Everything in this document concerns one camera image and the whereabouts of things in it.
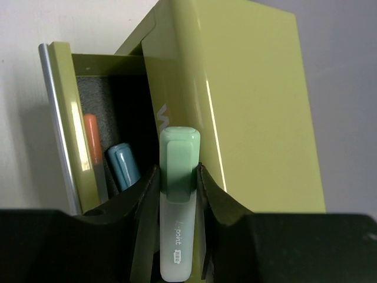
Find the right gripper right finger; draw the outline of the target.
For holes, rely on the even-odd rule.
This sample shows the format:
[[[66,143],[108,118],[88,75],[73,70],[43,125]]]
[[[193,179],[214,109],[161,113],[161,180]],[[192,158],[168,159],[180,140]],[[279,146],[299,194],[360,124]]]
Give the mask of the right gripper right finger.
[[[353,213],[255,213],[197,166],[207,282],[375,282],[376,221]]]

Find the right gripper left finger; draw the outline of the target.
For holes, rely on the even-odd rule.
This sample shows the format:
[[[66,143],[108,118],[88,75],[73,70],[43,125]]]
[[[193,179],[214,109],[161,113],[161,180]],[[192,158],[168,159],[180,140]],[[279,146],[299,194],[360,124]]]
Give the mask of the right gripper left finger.
[[[158,282],[160,170],[83,215],[1,210],[2,282]]]

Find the blue highlighter marker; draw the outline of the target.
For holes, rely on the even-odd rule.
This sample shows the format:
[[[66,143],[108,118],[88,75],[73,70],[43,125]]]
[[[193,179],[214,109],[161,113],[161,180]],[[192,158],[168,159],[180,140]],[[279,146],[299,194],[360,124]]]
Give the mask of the blue highlighter marker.
[[[121,191],[127,190],[140,179],[141,174],[128,143],[110,147],[107,155]]]

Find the orange highlighter marker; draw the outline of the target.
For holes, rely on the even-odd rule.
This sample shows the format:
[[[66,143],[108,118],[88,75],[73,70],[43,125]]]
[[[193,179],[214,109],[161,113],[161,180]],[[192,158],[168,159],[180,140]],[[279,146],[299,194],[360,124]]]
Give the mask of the orange highlighter marker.
[[[108,200],[107,183],[105,179],[100,132],[97,118],[94,114],[84,114],[84,126],[87,135],[92,165],[95,171],[95,179],[101,203]]]

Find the green highlighter marker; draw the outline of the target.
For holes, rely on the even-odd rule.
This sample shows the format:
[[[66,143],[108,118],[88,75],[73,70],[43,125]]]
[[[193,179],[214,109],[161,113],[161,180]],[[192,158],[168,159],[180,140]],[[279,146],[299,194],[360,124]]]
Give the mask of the green highlighter marker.
[[[160,274],[184,282],[192,270],[200,133],[167,127],[160,133]]]

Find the green metal drawer box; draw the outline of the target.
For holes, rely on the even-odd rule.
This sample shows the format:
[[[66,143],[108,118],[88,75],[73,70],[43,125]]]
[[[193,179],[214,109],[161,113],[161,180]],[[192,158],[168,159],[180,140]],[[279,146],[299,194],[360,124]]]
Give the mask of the green metal drawer box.
[[[140,168],[168,126],[201,134],[200,161],[254,212],[325,208],[296,17],[252,1],[158,1],[114,55],[39,46],[71,212],[99,205],[78,77],[115,77]]]

